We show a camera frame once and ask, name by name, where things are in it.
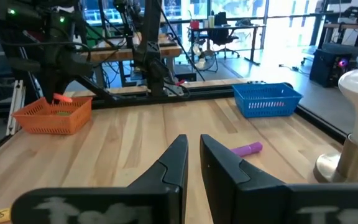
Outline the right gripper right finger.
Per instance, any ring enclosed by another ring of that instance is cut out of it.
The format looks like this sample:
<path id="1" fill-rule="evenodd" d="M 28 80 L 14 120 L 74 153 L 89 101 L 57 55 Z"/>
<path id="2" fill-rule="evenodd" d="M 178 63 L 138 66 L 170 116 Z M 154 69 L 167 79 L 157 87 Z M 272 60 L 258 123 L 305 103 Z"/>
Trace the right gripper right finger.
<path id="1" fill-rule="evenodd" d="M 200 136 L 214 224 L 358 224 L 358 184 L 286 184 Z"/>

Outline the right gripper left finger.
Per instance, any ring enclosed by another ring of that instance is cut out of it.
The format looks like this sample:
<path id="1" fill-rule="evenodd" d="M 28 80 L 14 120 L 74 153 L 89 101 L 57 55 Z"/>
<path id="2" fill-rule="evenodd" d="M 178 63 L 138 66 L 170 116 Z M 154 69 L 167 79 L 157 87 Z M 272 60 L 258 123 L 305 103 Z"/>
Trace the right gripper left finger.
<path id="1" fill-rule="evenodd" d="M 12 224 L 184 224 L 188 139 L 181 134 L 127 187 L 42 188 L 22 194 Z"/>

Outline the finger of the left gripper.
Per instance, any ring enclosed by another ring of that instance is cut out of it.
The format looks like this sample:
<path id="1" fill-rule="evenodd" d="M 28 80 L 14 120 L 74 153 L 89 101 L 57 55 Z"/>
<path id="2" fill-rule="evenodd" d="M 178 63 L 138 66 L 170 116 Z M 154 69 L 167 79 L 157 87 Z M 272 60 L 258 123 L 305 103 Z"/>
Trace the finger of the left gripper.
<path id="1" fill-rule="evenodd" d="M 49 73 L 49 102 L 58 103 L 67 86 L 77 78 L 89 78 L 93 75 L 93 64 L 69 60 L 62 62 Z"/>
<path id="2" fill-rule="evenodd" d="M 8 62 L 13 69 L 33 74 L 40 85 L 45 99 L 53 101 L 53 82 L 49 70 L 41 66 L 39 62 L 19 57 L 8 57 Z"/>

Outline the slim pink highlighter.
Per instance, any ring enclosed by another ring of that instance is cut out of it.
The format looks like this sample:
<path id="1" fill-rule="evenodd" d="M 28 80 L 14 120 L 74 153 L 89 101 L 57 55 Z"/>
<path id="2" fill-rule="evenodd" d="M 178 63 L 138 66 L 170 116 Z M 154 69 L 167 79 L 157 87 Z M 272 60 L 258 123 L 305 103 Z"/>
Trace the slim pink highlighter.
<path id="1" fill-rule="evenodd" d="M 58 101 L 62 101 L 64 103 L 72 103 L 73 102 L 73 100 L 70 97 L 67 97 L 65 95 L 61 95 L 61 94 L 58 94 L 58 93 L 53 94 L 53 99 L 58 100 Z"/>

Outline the fat purple highlighter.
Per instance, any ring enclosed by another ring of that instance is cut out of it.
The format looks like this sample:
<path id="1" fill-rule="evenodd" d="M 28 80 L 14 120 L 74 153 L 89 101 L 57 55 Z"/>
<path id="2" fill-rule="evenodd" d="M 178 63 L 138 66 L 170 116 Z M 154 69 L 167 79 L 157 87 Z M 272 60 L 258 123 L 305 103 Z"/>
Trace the fat purple highlighter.
<path id="1" fill-rule="evenodd" d="M 234 154 L 238 155 L 239 157 L 244 157 L 244 156 L 248 156 L 248 155 L 251 155 L 251 154 L 258 153 L 262 149 L 263 149 L 263 144 L 261 142 L 254 142 L 254 143 L 249 144 L 249 145 L 234 148 L 231 151 Z"/>

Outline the silver aluminium extrusion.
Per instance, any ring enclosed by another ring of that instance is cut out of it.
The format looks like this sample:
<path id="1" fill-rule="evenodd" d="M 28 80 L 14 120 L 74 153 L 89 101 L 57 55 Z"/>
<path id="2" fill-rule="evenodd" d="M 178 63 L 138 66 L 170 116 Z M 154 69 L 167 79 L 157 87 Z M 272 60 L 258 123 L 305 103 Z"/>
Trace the silver aluminium extrusion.
<path id="1" fill-rule="evenodd" d="M 6 136 L 14 135 L 20 130 L 20 125 L 13 117 L 13 114 L 24 106 L 25 102 L 25 86 L 23 80 L 16 80 L 14 83 L 14 91 L 12 94 L 11 107 L 6 128 Z"/>

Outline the wooden workbench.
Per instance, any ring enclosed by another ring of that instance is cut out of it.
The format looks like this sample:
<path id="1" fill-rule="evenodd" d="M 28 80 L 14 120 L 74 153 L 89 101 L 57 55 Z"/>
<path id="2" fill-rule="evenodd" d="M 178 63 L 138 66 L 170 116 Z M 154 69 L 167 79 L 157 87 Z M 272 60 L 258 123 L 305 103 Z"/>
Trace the wooden workbench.
<path id="1" fill-rule="evenodd" d="M 121 46 L 121 48 L 116 50 L 103 40 L 92 48 L 92 62 L 114 62 L 133 59 L 132 49 L 126 47 L 125 38 L 110 39 L 110 41 L 118 47 Z M 171 35 L 159 34 L 158 42 L 163 58 L 175 58 L 182 53 L 181 47 Z"/>

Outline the orange plastic basket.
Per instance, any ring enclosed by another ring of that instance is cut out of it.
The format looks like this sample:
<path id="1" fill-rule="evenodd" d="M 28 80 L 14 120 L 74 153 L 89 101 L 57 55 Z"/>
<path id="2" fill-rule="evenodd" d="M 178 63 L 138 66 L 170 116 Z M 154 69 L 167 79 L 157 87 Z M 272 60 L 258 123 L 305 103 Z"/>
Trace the orange plastic basket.
<path id="1" fill-rule="evenodd" d="M 13 113 L 21 127 L 32 134 L 75 134 L 91 117 L 91 97 L 75 97 L 71 103 L 49 104 L 45 98 Z"/>

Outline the blue plastic basket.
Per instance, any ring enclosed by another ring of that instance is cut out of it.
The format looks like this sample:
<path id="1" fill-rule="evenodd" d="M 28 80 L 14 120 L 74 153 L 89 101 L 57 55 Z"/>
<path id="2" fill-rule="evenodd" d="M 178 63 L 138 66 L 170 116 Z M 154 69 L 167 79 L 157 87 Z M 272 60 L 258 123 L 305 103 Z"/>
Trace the blue plastic basket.
<path id="1" fill-rule="evenodd" d="M 291 116 L 303 95 L 285 83 L 266 84 L 235 84 L 232 86 L 236 106 L 245 118 L 263 118 L 276 116 Z M 285 107 L 272 110 L 268 106 L 259 109 L 249 109 L 250 102 L 283 101 Z"/>

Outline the floor fan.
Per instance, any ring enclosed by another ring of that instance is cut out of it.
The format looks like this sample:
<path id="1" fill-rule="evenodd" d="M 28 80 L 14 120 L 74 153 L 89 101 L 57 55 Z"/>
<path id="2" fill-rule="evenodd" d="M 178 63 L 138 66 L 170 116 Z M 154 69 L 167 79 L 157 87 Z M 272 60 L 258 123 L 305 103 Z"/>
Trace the floor fan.
<path id="1" fill-rule="evenodd" d="M 218 62 L 216 58 L 216 53 L 213 50 L 199 50 L 196 53 L 197 61 L 195 62 L 195 66 L 200 71 L 209 71 L 209 72 L 217 72 L 218 71 Z"/>

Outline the black computer case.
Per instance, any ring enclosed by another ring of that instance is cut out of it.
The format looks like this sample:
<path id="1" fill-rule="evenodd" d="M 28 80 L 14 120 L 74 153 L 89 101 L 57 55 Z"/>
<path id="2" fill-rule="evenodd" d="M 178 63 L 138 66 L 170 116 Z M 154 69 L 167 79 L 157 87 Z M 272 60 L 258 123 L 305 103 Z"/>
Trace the black computer case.
<path id="1" fill-rule="evenodd" d="M 340 77 L 349 70 L 351 58 L 351 54 L 317 49 L 314 52 L 309 79 L 325 88 L 338 86 Z"/>

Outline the black office chair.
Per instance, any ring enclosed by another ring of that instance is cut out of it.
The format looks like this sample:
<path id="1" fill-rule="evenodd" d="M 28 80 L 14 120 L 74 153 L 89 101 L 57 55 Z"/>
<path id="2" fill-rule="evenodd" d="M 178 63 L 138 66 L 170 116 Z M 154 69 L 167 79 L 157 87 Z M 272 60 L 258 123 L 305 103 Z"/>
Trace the black office chair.
<path id="1" fill-rule="evenodd" d="M 237 54 L 237 57 L 240 57 L 239 52 L 236 50 L 231 50 L 226 47 L 227 44 L 230 44 L 234 40 L 238 39 L 238 37 L 233 36 L 233 32 L 229 33 L 229 29 L 223 29 L 224 26 L 227 25 L 227 18 L 225 12 L 219 12 L 214 15 L 214 26 L 221 27 L 220 29 L 211 29 L 208 31 L 208 37 L 210 40 L 213 41 L 213 44 L 221 46 L 223 45 L 224 48 L 218 50 L 219 52 L 224 53 L 224 59 L 226 59 L 226 52 L 231 52 L 232 55 Z"/>

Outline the black desk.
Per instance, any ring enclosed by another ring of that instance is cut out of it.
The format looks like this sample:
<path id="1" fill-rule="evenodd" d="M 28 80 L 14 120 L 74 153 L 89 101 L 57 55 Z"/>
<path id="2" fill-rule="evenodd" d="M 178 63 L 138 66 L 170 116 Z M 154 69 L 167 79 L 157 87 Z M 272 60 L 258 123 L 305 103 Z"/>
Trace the black desk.
<path id="1" fill-rule="evenodd" d="M 251 42 L 251 49 L 250 49 L 250 57 L 244 57 L 245 60 L 253 63 L 256 66 L 260 65 L 260 62 L 254 61 L 254 54 L 255 54 L 255 43 L 256 43 L 256 36 L 257 36 L 257 30 L 259 28 L 265 28 L 266 25 L 252 25 L 252 26 L 229 26 L 229 25 L 220 25 L 220 26 L 214 26 L 214 27 L 204 27 L 204 28 L 189 28 L 190 31 L 190 43 L 193 45 L 195 43 L 196 37 L 195 32 L 203 32 L 203 31 L 217 31 L 217 30 L 231 30 L 230 36 L 233 35 L 235 30 L 238 29 L 252 29 L 252 42 Z"/>

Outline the long workbench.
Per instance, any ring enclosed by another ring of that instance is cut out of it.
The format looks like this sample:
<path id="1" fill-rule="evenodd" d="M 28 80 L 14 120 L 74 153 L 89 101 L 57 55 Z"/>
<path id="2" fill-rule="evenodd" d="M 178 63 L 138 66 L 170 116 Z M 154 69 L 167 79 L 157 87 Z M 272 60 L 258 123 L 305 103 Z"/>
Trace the long workbench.
<path id="1" fill-rule="evenodd" d="M 358 57 L 358 35 L 353 46 L 351 45 L 342 45 L 342 39 L 338 39 L 335 44 L 329 43 L 332 38 L 333 30 L 338 29 L 339 31 L 346 31 L 347 29 L 358 30 L 358 24 L 346 24 L 346 23 L 325 23 L 323 26 L 323 31 L 321 35 L 323 38 L 327 37 L 328 40 L 320 40 L 318 48 L 326 48 L 334 51 L 339 51 L 340 53 L 349 53 L 353 56 Z"/>

